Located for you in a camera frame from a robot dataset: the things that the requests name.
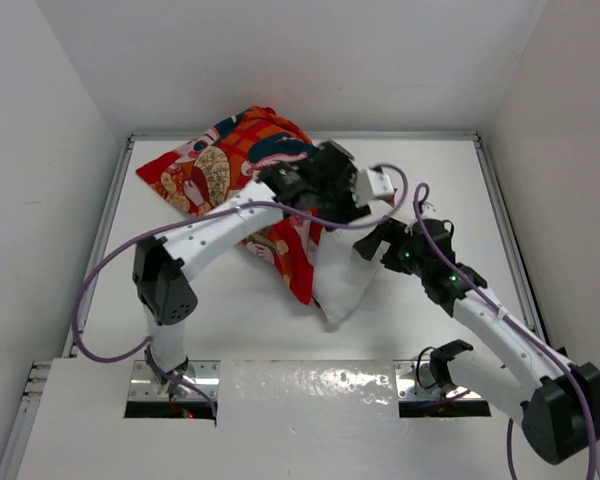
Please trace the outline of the white pillow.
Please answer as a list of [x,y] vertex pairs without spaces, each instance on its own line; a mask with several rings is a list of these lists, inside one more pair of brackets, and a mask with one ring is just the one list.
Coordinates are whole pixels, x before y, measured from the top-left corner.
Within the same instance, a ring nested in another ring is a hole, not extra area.
[[380,268],[380,247],[371,260],[365,260],[354,244],[365,231],[325,231],[317,247],[313,276],[313,300],[326,321],[335,325],[350,316],[361,302]]

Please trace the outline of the red patterned pillowcase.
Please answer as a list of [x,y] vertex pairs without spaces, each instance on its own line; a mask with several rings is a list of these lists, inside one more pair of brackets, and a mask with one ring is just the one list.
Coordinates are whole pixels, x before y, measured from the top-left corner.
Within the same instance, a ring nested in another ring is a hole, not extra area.
[[[314,150],[295,123],[270,107],[252,106],[139,167],[136,174],[169,204],[199,217],[237,194],[263,168],[301,160]],[[317,300],[315,249],[323,236],[323,226],[292,215],[243,244],[273,264],[297,300],[308,305]]]

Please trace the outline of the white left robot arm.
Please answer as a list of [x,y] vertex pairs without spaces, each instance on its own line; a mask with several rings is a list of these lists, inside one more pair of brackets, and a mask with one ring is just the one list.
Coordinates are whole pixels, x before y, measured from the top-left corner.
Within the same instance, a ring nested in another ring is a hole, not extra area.
[[185,321],[198,305],[192,281],[217,257],[266,227],[297,216],[321,225],[324,242],[313,243],[319,286],[311,291],[329,323],[348,317],[362,295],[354,268],[373,263],[336,240],[336,230],[373,227],[370,202],[391,197],[383,167],[358,169],[339,144],[327,141],[296,162],[264,167],[258,176],[201,217],[156,229],[135,244],[133,282],[148,316],[145,360],[165,389],[196,387],[185,375]]

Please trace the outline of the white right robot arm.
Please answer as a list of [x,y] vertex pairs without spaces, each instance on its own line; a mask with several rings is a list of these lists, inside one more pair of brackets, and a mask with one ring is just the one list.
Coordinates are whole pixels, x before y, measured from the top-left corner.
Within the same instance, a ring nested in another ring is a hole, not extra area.
[[492,364],[464,340],[433,349],[429,372],[438,389],[476,392],[520,426],[535,453],[557,465],[600,440],[600,370],[577,365],[540,341],[497,299],[486,280],[459,263],[449,221],[411,226],[391,219],[357,241],[371,259],[388,246],[382,265],[417,276],[427,297],[471,330],[499,359]]

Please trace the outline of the aluminium table frame rail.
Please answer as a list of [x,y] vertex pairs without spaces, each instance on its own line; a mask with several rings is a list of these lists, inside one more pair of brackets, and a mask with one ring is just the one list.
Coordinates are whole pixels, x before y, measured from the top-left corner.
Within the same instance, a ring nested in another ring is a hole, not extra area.
[[495,215],[504,254],[520,306],[521,314],[519,318],[524,320],[527,327],[537,334],[541,340],[546,340],[547,331],[538,309],[533,287],[519,248],[495,167],[491,161],[485,142],[479,135],[475,136],[474,149]]

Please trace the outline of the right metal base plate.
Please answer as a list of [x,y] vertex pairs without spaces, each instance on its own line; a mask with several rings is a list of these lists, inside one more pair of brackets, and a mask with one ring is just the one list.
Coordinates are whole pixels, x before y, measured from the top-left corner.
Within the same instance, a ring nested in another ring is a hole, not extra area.
[[442,400],[478,400],[482,397],[465,387],[431,387],[433,378],[428,372],[428,358],[420,362],[420,381],[416,378],[416,359],[394,362],[395,384],[398,397],[408,402],[433,402]]

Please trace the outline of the metal base plate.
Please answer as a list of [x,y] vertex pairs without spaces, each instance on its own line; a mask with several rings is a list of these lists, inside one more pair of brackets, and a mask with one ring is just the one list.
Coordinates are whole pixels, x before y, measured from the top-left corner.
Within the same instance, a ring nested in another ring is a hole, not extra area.
[[[183,379],[210,399],[216,400],[219,388],[219,364],[214,361],[190,361]],[[167,401],[170,390],[181,401],[201,402],[204,398],[188,386],[168,387],[159,380],[146,361],[135,361],[130,377],[127,399],[135,402]]]
[[420,381],[416,378],[416,359],[394,362],[395,384],[398,397],[408,402],[433,402],[442,400],[478,400],[482,397],[465,387],[431,387],[433,378],[428,372],[428,358],[420,362]]

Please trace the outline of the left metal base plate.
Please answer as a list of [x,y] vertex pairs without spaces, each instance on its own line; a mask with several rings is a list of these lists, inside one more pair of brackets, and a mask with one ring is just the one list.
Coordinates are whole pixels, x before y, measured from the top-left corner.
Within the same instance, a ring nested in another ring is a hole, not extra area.
[[[214,361],[190,361],[183,379],[210,399],[216,400],[219,388],[219,364]],[[130,377],[127,399],[135,402],[167,401],[170,390],[181,401],[201,402],[204,398],[188,386],[168,387],[159,380],[146,361],[135,361]]]

